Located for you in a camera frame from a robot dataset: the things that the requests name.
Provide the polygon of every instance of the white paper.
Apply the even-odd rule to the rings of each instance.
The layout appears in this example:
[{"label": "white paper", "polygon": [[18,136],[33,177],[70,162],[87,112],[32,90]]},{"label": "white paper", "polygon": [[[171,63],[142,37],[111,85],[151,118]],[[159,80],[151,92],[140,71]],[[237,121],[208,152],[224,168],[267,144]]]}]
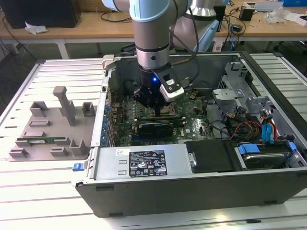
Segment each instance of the white paper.
[{"label": "white paper", "polygon": [[299,13],[288,13],[286,16],[285,16],[285,19],[288,20],[288,21],[292,21],[292,22],[296,22],[296,20],[302,16],[302,14],[299,14]]},{"label": "white paper", "polygon": [[30,25],[27,22],[25,22],[26,27],[24,28],[26,31],[32,33],[32,34],[38,34],[38,33],[44,33],[47,32],[47,28],[44,25],[36,26],[36,25]]},{"label": "white paper", "polygon": [[117,149],[115,150],[116,156],[129,156],[129,153],[131,152],[130,149]]}]

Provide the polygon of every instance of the computer case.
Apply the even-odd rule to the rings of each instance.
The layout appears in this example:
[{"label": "computer case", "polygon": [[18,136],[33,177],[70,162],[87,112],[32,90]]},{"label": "computer case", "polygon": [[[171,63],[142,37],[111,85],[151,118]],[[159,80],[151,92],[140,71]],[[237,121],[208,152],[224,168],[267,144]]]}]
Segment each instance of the computer case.
[{"label": "computer case", "polygon": [[12,28],[24,28],[25,22],[46,27],[75,27],[81,16],[78,0],[0,0]]}]

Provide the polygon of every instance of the power supply label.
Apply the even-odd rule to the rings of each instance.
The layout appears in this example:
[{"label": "power supply label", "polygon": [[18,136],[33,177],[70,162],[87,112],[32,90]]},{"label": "power supply label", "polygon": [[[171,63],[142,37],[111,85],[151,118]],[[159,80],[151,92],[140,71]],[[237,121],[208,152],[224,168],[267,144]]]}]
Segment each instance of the power supply label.
[{"label": "power supply label", "polygon": [[130,152],[129,176],[165,176],[167,167],[164,150]]}]

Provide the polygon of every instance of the robotic arm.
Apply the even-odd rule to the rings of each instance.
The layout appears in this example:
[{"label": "robotic arm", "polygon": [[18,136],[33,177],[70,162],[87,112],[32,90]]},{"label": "robotic arm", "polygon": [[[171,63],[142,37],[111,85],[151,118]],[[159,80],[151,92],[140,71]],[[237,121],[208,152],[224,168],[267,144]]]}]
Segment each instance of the robotic arm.
[{"label": "robotic arm", "polygon": [[[156,115],[159,115],[160,108],[180,97],[186,87],[182,86],[169,64],[171,46],[182,47],[169,30],[173,31],[190,50],[206,51],[218,27],[216,13],[213,10],[214,0],[102,2],[112,10],[130,13],[142,82],[134,98],[147,107],[154,107]],[[198,34],[199,50],[196,49],[195,34]]]}]

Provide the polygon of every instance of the sticker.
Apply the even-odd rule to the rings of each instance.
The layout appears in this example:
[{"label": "sticker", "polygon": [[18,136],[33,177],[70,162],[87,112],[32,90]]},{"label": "sticker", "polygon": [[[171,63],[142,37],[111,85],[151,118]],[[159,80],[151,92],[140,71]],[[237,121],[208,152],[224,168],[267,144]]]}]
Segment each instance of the sticker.
[{"label": "sticker", "polygon": [[30,144],[45,144],[46,142],[44,140],[29,140]]},{"label": "sticker", "polygon": [[116,156],[129,156],[130,149],[117,149],[115,150]]},{"label": "sticker", "polygon": [[130,177],[167,175],[164,150],[130,152],[129,155]]},{"label": "sticker", "polygon": [[172,84],[175,84],[175,81],[174,81],[174,79],[171,79],[171,80],[166,81],[166,83],[168,85],[172,85]]}]

